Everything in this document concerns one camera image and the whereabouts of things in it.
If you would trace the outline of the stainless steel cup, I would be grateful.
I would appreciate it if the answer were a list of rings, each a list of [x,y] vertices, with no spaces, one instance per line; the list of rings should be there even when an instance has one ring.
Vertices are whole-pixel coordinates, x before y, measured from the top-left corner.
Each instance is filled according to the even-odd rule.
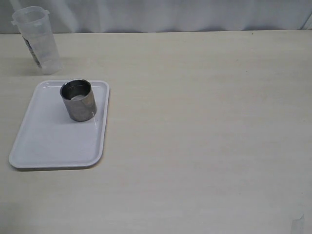
[[[61,86],[59,93],[72,120],[84,122],[96,115],[97,106],[92,86],[87,80],[70,80]]]

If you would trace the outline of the translucent plastic measuring cup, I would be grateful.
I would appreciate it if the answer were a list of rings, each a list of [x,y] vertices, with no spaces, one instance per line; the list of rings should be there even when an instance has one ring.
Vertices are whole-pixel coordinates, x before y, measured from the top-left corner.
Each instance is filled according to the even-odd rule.
[[[16,25],[37,67],[45,75],[62,69],[59,52],[49,21],[49,11],[39,6],[17,10],[11,23]]]

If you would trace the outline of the white plastic tray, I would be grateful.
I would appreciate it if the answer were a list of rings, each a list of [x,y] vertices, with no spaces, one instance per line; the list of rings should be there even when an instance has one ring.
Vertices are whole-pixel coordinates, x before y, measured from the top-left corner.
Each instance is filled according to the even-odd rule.
[[[64,80],[38,84],[21,123],[9,163],[16,169],[89,168],[103,154],[110,86],[92,80],[97,113],[85,122],[72,120],[59,90]]]

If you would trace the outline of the white backdrop curtain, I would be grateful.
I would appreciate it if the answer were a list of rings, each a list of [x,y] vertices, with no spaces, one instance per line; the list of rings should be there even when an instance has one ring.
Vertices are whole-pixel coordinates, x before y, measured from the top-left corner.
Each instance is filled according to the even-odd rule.
[[[309,0],[3,0],[1,33],[29,6],[49,11],[54,33],[298,30],[312,14]]]

